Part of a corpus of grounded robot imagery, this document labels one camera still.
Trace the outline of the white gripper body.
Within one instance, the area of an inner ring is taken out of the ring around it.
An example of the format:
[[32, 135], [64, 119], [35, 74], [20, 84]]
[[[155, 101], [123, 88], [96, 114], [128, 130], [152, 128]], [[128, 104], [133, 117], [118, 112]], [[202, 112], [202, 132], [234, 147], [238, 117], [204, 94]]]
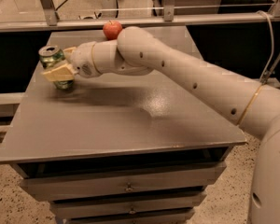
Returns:
[[94, 42], [83, 43], [71, 54], [71, 64], [75, 67], [77, 73], [85, 78], [98, 76], [98, 70], [92, 60], [92, 49], [94, 45]]

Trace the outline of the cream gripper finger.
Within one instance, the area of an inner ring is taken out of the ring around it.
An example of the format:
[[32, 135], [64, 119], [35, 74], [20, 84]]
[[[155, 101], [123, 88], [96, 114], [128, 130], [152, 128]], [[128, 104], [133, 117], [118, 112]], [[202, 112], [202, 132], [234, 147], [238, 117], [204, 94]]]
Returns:
[[76, 49], [76, 47], [70, 47], [63, 50], [64, 57], [68, 62], [73, 61], [73, 54]]
[[49, 82], [74, 80], [77, 70], [68, 62], [59, 62], [42, 72], [42, 76]]

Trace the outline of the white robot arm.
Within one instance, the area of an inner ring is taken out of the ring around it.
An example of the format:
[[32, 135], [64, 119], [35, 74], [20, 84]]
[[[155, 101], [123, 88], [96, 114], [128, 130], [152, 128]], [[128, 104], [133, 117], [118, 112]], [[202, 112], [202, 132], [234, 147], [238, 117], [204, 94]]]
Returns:
[[280, 224], [280, 90], [173, 49], [139, 27], [115, 40], [66, 49], [45, 69], [50, 82], [104, 73], [166, 75], [219, 115], [260, 140], [250, 197], [251, 224]]

